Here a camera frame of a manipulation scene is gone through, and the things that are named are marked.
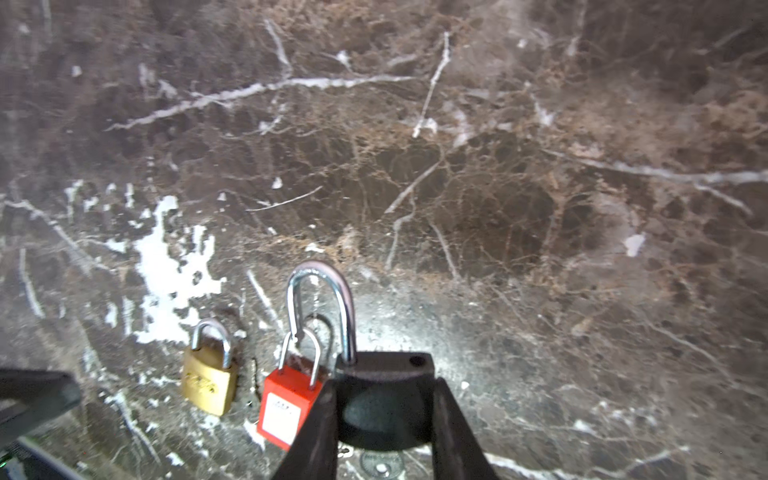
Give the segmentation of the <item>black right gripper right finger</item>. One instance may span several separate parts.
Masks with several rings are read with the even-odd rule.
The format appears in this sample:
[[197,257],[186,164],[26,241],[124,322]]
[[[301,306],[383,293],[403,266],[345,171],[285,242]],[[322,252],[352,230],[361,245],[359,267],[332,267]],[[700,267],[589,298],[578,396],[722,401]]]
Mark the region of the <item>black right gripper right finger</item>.
[[432,464],[437,480],[498,480],[443,378],[433,391]]

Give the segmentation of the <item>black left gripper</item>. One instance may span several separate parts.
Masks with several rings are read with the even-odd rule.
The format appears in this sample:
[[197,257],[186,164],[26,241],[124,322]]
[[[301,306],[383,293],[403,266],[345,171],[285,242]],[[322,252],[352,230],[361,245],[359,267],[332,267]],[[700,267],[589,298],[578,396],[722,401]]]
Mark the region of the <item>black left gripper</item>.
[[64,371],[1,370],[1,477],[79,479],[81,475],[26,436],[77,407],[81,389]]

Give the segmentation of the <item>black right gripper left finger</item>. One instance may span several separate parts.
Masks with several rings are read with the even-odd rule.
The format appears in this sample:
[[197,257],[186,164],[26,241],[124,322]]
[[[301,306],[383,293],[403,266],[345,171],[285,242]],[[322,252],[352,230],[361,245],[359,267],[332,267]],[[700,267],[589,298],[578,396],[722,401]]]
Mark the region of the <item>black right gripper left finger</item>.
[[338,462],[338,387],[327,381],[272,480],[335,480]]

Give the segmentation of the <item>red safety padlock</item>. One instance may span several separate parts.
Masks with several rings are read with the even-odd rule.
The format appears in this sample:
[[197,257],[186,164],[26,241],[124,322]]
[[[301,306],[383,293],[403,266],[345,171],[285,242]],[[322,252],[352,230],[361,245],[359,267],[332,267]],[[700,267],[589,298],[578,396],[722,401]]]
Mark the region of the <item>red safety padlock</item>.
[[286,365],[292,334],[283,339],[277,368],[264,381],[257,432],[274,445],[288,451],[301,430],[317,399],[323,382],[318,379],[322,347],[316,335],[307,328],[303,333],[314,346],[309,374]]

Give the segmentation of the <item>brass padlock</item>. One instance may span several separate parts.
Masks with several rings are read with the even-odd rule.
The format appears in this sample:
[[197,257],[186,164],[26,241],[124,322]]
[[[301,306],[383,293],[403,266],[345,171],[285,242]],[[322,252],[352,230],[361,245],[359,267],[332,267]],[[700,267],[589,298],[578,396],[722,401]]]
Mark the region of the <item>brass padlock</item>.
[[[203,345],[206,330],[220,336],[220,349]],[[227,328],[218,320],[200,321],[192,331],[191,341],[184,352],[181,393],[201,410],[218,417],[225,415],[234,399],[238,365],[234,346]]]

